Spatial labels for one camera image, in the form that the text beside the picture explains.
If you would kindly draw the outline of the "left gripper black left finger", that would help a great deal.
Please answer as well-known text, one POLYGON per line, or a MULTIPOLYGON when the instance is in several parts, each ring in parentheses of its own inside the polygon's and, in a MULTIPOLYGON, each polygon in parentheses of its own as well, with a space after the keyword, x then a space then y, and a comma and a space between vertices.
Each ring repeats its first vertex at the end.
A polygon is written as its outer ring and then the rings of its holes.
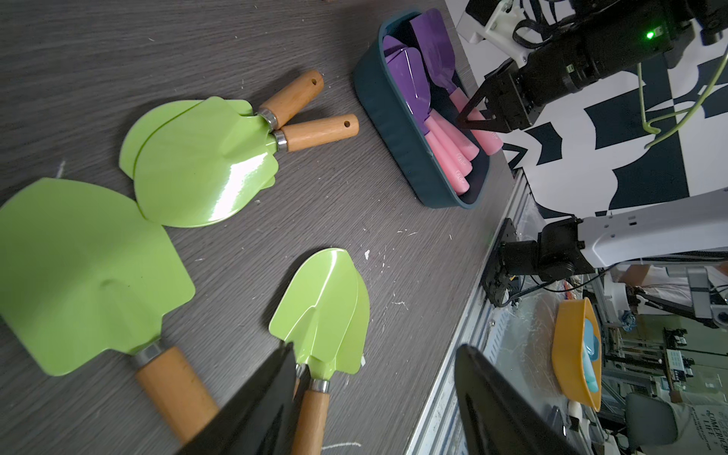
POLYGON ((294 345, 274 351, 181 454, 281 454, 293 409, 294 345))

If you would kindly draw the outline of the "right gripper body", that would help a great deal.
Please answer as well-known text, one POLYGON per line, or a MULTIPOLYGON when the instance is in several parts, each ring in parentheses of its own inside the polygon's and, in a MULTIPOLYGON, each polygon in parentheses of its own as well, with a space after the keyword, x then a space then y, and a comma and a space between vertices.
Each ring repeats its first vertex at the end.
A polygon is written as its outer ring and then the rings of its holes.
POLYGON ((510 133, 536 123, 551 102, 694 37, 688 1, 612 1, 553 27, 524 66, 502 63, 483 81, 483 130, 510 133))

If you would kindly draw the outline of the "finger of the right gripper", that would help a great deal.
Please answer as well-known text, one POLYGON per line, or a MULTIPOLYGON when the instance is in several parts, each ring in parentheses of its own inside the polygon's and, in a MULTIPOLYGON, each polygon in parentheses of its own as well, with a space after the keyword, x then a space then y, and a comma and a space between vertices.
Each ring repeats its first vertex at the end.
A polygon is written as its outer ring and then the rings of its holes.
POLYGON ((458 109, 457 125, 460 128, 494 128, 495 117, 490 104, 495 98, 495 84, 485 80, 474 95, 466 98, 466 104, 458 109))

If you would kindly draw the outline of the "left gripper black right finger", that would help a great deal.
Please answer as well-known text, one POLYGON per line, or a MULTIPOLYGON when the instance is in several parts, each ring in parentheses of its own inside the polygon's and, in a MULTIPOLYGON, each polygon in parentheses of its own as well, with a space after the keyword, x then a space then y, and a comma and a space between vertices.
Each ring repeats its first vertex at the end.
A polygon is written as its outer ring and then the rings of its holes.
POLYGON ((470 454, 576 454, 475 347, 456 350, 455 389, 470 454))

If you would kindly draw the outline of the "purple shovel pink handle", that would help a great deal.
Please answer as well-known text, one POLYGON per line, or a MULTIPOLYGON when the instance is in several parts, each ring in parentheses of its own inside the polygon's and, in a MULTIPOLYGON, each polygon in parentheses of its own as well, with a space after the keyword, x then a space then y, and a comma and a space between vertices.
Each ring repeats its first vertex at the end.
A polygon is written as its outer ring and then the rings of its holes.
POLYGON ((409 22, 430 79, 435 85, 447 91, 457 112, 461 113, 469 98, 462 87, 454 81, 456 58, 441 11, 428 9, 409 22))
POLYGON ((459 150, 456 158, 461 172, 466 177, 472 171, 472 166, 441 126, 436 112, 431 109, 430 83, 427 80, 420 51, 414 47, 403 47, 389 56, 387 65, 423 137, 432 131, 445 145, 456 147, 459 150))
POLYGON ((463 195, 470 189, 470 185, 466 181, 463 173, 461 172, 459 161, 456 158, 456 153, 459 150, 439 140, 438 136, 432 131, 425 134, 425 140, 428 142, 435 159, 437 160, 440 168, 442 169, 450 187, 457 193, 457 195, 463 195))
MULTIPOLYGON (((407 47, 390 35, 386 35, 384 37, 383 44, 385 46, 384 55, 386 62, 392 53, 403 49, 403 47, 407 47)), ((479 147, 476 146, 471 140, 469 140, 458 128, 456 128, 453 124, 451 124, 444 117, 442 117, 434 108, 431 109, 436 112, 436 117, 438 117, 439 123, 441 123, 441 126, 445 129, 446 133, 460 148, 461 152, 466 157, 466 160, 471 165, 471 161, 475 157, 477 157, 480 151, 479 147)))

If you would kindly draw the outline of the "green shovel wooden handle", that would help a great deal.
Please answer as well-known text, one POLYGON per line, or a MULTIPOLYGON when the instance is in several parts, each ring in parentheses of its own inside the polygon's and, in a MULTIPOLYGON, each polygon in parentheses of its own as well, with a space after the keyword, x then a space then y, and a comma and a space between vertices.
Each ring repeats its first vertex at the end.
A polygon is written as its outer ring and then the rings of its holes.
MULTIPOLYGON (((323 77, 317 70, 309 70, 266 100, 258 110, 246 100, 226 100, 233 111, 243 117, 261 115, 267 131, 283 127, 314 100, 324 87, 323 77)), ((155 107, 138 119, 126 134, 119 153, 119 168, 130 178, 138 155, 148 138, 164 124, 202 104, 202 100, 174 100, 155 107)))
POLYGON ((134 168, 136 202, 148 220, 200 228, 240 212, 279 170, 276 153, 355 137, 358 118, 343 115, 270 129, 257 115, 210 97, 161 126, 144 142, 134 168))
POLYGON ((166 314, 195 285, 164 227, 101 186, 42 178, 1 208, 1 315, 48 375, 112 350, 188 443, 218 407, 182 352, 163 343, 166 314))

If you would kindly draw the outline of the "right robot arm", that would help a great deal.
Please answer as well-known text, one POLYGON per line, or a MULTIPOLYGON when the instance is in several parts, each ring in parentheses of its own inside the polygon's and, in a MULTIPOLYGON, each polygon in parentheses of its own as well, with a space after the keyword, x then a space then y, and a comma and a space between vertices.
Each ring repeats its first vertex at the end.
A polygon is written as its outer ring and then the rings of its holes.
MULTIPOLYGON (((572 9, 550 24, 538 2, 530 13, 513 1, 468 3, 458 32, 470 43, 495 45, 507 60, 460 109, 460 126, 526 129, 551 102, 657 55, 676 66, 695 37, 711 45, 727 27, 723 1, 574 1, 572 9)), ((504 240, 482 285, 491 303, 506 306, 516 276, 536 275, 547 286, 625 261, 726 243, 727 193, 716 190, 612 217, 571 217, 547 225, 534 241, 504 240)))

